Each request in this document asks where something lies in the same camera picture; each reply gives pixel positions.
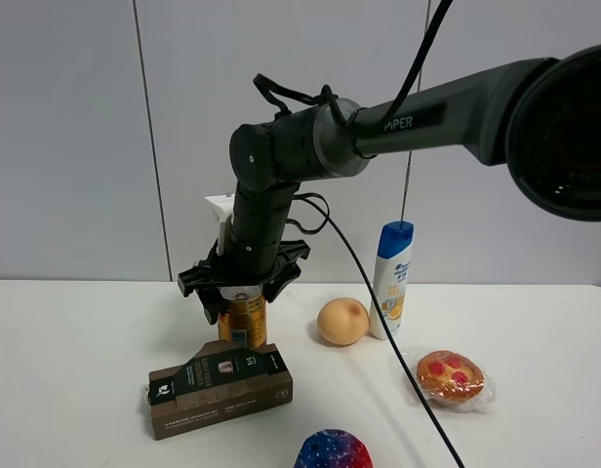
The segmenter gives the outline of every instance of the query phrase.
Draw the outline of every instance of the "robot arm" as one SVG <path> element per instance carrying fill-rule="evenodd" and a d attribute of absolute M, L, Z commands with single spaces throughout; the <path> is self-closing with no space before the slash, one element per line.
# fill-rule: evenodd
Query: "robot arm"
<path fill-rule="evenodd" d="M 229 152 L 238 185 L 229 246 L 180 274 L 184 295 L 198 291 L 212 309 L 219 286 L 262 284 L 273 300 L 301 273 L 297 259 L 309 254 L 303 241 L 281 241 L 300 184 L 356 176 L 383 153 L 462 145 L 487 166 L 506 163 L 545 210 L 601 220 L 601 46 L 564 60 L 517 61 L 410 95 L 378 130 L 391 102 L 361 108 L 338 98 L 337 105 L 344 122 L 322 102 L 234 132 Z"/>

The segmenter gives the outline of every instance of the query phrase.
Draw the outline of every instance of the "gold can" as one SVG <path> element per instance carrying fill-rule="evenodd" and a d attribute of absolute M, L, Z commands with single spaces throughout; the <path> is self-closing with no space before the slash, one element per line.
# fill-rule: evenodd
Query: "gold can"
<path fill-rule="evenodd" d="M 219 316 L 219 338 L 247 348 L 266 342 L 265 299 L 261 286 L 221 288 L 227 301 L 226 313 Z"/>

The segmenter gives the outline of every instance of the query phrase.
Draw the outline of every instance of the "colorful ball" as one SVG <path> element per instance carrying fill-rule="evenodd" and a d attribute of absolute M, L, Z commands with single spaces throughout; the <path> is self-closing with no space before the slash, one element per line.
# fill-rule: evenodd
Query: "colorful ball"
<path fill-rule="evenodd" d="M 294 468 L 373 468 L 366 446 L 338 429 L 316 432 L 302 444 Z"/>

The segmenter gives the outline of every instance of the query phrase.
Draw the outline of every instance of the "white wall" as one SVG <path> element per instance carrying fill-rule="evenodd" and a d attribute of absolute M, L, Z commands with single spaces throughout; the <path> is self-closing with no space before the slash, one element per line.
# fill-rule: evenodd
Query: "white wall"
<path fill-rule="evenodd" d="M 421 83 L 518 59 L 563 58 L 599 43 L 601 0 L 457 0 Z M 418 228 L 415 281 L 601 285 L 601 223 L 540 210 L 506 167 L 485 168 L 461 148 L 420 151 L 409 196 L 407 216 Z"/>
<path fill-rule="evenodd" d="M 253 76 L 262 72 L 310 94 L 330 83 L 362 105 L 389 100 L 419 45 L 426 12 L 425 0 L 137 4 L 174 274 L 203 257 L 216 236 L 203 197 L 234 189 L 231 132 L 271 117 Z M 601 0 L 458 0 L 422 85 L 516 59 L 564 57 L 599 42 Z M 382 225 L 400 214 L 404 171 L 404 154 L 383 156 L 355 179 L 304 185 L 327 196 L 368 268 Z M 293 215 L 319 222 L 305 207 Z M 418 229 L 413 281 L 601 285 L 601 224 L 541 211 L 506 167 L 485 168 L 462 149 L 414 155 L 407 218 Z M 286 236 L 299 237 L 292 228 Z M 359 281 L 330 229 L 309 244 L 302 281 Z"/>
<path fill-rule="evenodd" d="M 136 3 L 174 277 L 216 237 L 203 197 L 234 189 L 231 133 L 272 117 L 255 74 L 310 94 L 330 83 L 362 105 L 390 100 L 427 6 Z M 596 43 L 601 0 L 457 0 L 422 86 Z M 304 185 L 329 199 L 369 269 L 381 226 L 400 214 L 405 166 L 406 155 L 388 155 L 357 178 Z M 306 207 L 293 216 L 320 220 Z M 601 224 L 539 210 L 504 167 L 462 149 L 414 155 L 407 218 L 417 227 L 413 281 L 601 285 Z M 333 231 L 308 242 L 302 281 L 359 281 Z M 0 278 L 23 277 L 168 279 L 130 0 L 0 0 Z"/>
<path fill-rule="evenodd" d="M 137 1 L 173 272 L 192 266 L 218 228 L 203 197 L 235 190 L 228 145 L 243 123 L 272 120 L 261 72 L 317 95 L 329 83 L 361 104 L 393 98 L 423 34 L 426 0 Z M 400 216 L 406 162 L 385 158 L 355 179 L 305 184 L 329 200 L 364 263 Z M 320 218 L 293 207 L 306 225 Z M 300 238 L 289 228 L 287 239 Z M 359 281 L 331 229 L 309 240 L 303 281 Z"/>
<path fill-rule="evenodd" d="M 169 278 L 130 0 L 0 0 L 0 278 Z"/>

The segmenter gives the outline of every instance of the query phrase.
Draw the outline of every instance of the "blue bottle cap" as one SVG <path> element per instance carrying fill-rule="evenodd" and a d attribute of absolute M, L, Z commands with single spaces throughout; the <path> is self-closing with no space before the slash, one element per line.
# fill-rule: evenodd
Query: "blue bottle cap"
<path fill-rule="evenodd" d="M 407 221 L 391 221 L 382 227 L 379 257 L 392 258 L 407 249 L 414 240 L 414 225 Z"/>

